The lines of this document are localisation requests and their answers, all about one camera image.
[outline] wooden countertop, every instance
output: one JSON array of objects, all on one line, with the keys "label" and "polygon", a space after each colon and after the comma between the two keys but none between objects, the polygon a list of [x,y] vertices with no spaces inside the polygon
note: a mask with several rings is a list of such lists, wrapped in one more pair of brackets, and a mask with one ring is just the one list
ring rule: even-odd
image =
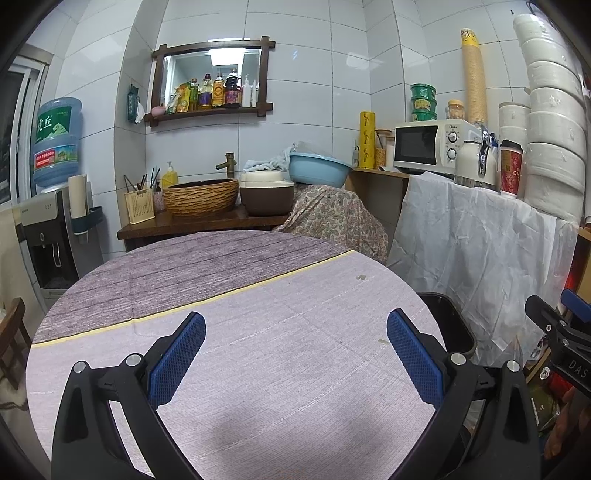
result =
[{"label": "wooden countertop", "polygon": [[254,217],[248,215],[244,205],[238,205],[230,212],[217,213],[207,217],[178,217],[168,212],[157,213],[155,218],[135,225],[124,226],[117,232],[119,240],[144,238],[158,235],[182,235],[211,230],[231,230],[260,226],[277,226],[284,223],[288,215]]}]

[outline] yellow tape line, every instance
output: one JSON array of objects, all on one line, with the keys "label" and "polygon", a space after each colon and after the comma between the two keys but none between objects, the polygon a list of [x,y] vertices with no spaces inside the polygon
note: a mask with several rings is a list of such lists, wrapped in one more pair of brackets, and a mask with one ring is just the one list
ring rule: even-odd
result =
[{"label": "yellow tape line", "polygon": [[206,303],[210,303],[211,301],[220,300],[220,299],[223,299],[225,297],[229,297],[230,295],[234,295],[236,293],[241,293],[243,291],[250,290],[251,288],[255,288],[255,287],[259,287],[259,286],[262,286],[262,285],[269,284],[269,283],[271,283],[271,282],[273,282],[275,280],[279,280],[281,278],[290,277],[292,275],[295,275],[297,273],[303,272],[305,270],[309,270],[309,269],[314,268],[314,267],[317,267],[319,265],[323,265],[323,264],[326,264],[328,262],[332,262],[333,260],[336,260],[337,258],[344,257],[346,255],[349,255],[349,254],[353,253],[353,252],[354,252],[354,250],[349,250],[348,252],[339,254],[339,255],[337,255],[335,257],[327,258],[326,260],[322,260],[320,262],[313,263],[312,265],[308,265],[307,267],[301,267],[301,268],[298,268],[297,270],[293,270],[291,272],[287,272],[287,273],[284,273],[284,274],[281,274],[281,275],[277,275],[276,277],[273,277],[273,278],[268,278],[267,280],[262,280],[260,282],[253,283],[251,285],[247,285],[246,287],[237,288],[236,290],[227,291],[226,293],[220,293],[219,295],[216,295],[214,297],[210,297],[208,299],[196,301],[196,302],[193,302],[193,303],[188,303],[186,305],[182,305],[180,307],[175,307],[175,308],[170,309],[170,310],[165,310],[163,312],[153,313],[152,315],[147,315],[145,317],[140,317],[140,318],[137,318],[137,319],[124,320],[123,322],[115,323],[114,325],[109,325],[107,327],[100,327],[100,328],[97,328],[97,329],[94,329],[94,330],[88,330],[87,332],[77,333],[75,335],[70,335],[68,337],[61,337],[61,338],[56,338],[55,340],[48,340],[46,342],[34,343],[31,346],[31,348],[39,348],[41,346],[55,345],[57,343],[67,342],[68,340],[75,340],[77,338],[81,338],[81,337],[85,337],[85,336],[89,336],[89,335],[95,335],[97,333],[108,332],[109,330],[115,330],[117,328],[122,328],[122,327],[125,327],[125,326],[128,326],[128,325],[132,325],[133,323],[146,322],[147,320],[153,320],[155,318],[163,317],[163,316],[168,315],[170,313],[176,313],[176,312],[180,312],[181,310],[186,310],[186,309],[190,309],[190,308],[193,308],[193,307],[197,307],[199,305],[204,305]]}]

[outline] white plastic sheet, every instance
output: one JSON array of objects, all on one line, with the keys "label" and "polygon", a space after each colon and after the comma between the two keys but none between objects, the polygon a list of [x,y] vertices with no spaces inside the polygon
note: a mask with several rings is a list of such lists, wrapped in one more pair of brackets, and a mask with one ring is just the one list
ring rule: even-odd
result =
[{"label": "white plastic sheet", "polygon": [[525,301],[557,305],[577,234],[520,200],[424,173],[408,182],[387,266],[417,292],[449,296],[478,339],[473,360],[496,366],[537,346]]}]

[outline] microwave door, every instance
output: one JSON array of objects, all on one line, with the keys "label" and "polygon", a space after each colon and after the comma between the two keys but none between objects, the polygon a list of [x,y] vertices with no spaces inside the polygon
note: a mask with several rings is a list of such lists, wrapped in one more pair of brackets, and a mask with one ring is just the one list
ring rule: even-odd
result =
[{"label": "microwave door", "polygon": [[396,130],[394,159],[401,167],[430,170],[437,165],[438,126],[425,125]]}]

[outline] blue clamp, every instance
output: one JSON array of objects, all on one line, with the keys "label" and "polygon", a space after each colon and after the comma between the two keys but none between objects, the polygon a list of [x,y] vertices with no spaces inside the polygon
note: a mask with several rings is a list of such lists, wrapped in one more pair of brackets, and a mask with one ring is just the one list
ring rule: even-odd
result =
[{"label": "blue clamp", "polygon": [[560,296],[562,305],[567,307],[581,322],[591,322],[591,305],[568,288]]}]

